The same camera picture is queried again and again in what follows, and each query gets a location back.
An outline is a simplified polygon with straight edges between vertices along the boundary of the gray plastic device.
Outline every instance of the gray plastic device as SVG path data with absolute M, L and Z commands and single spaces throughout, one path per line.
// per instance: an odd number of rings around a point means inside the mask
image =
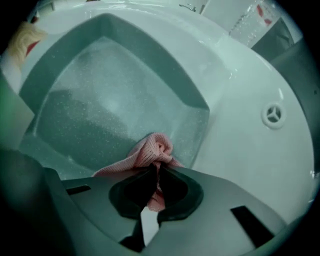
M 125 246 L 135 250 L 132 242 L 141 241 L 139 200 L 147 202 L 152 193 L 139 194 L 137 188 L 148 182 L 145 191 L 156 189 L 152 167 L 61 181 L 55 170 L 17 151 L 1 152 L 0 163 L 7 204 L 65 255 L 138 254 Z M 160 181 L 166 209 L 158 214 L 160 228 L 151 243 L 136 250 L 142 255 L 242 255 L 286 226 L 272 209 L 225 179 L 164 166 Z

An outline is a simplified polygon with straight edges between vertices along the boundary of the round vent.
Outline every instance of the round vent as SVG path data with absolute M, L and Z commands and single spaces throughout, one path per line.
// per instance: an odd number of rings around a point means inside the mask
M 261 113 L 263 123 L 271 129 L 281 128 L 286 120 L 285 108 L 277 102 L 267 104 Z

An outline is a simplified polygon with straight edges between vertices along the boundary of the pink cloth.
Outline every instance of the pink cloth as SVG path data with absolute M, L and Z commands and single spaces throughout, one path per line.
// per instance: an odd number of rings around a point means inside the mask
M 172 166 L 183 167 L 175 160 L 171 152 L 174 146 L 170 139 L 160 132 L 150 134 L 142 139 L 128 154 L 127 158 L 108 165 L 93 174 L 94 177 L 103 177 L 111 173 L 123 172 L 133 168 L 148 167 L 153 164 L 159 173 L 161 163 Z M 165 200 L 159 186 L 159 175 L 157 189 L 148 202 L 148 208 L 154 212 L 160 212 L 165 208 Z

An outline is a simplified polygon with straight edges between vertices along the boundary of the black rubber seal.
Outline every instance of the black rubber seal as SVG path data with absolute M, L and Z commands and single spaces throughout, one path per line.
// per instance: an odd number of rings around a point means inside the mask
M 113 185 L 109 199 L 122 217 L 139 220 L 140 213 L 157 189 L 157 170 L 153 165 Z
M 159 183 L 165 203 L 165 209 L 157 217 L 159 224 L 184 220 L 198 208 L 204 198 L 204 191 L 199 183 L 173 168 L 162 166 L 159 171 Z

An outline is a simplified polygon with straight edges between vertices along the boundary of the white ceramic surface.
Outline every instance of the white ceramic surface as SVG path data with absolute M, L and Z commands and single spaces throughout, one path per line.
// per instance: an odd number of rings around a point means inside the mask
M 193 169 L 238 184 L 287 223 L 306 211 L 314 167 L 310 132 L 291 88 L 266 60 L 212 21 L 179 8 L 90 2 L 53 12 L 36 25 L 57 40 L 102 13 L 135 24 L 162 44 L 206 100 L 209 124 Z M 27 56 L 22 82 L 48 47 L 39 43 Z M 262 121 L 270 103 L 285 109 L 281 128 Z

